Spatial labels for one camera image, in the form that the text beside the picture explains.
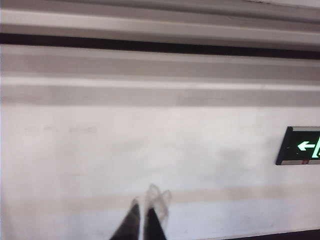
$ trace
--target green exit sign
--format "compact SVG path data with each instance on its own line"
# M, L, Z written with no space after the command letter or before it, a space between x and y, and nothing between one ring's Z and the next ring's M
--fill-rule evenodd
M288 126L275 164L320 164L320 127Z

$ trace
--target white wall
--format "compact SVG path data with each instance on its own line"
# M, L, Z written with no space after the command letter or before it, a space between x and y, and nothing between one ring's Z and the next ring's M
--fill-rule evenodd
M1 47L4 240L102 240L150 183L170 240L320 228L320 166L276 166L320 125L320 62Z

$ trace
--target arrow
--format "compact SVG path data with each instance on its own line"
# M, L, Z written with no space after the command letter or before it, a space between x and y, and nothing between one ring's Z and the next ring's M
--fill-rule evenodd
M308 141L304 141L302 143L300 143L298 145L298 148L301 150L301 151L306 151L307 149L306 148L314 148L315 145L314 144L308 144L309 142Z

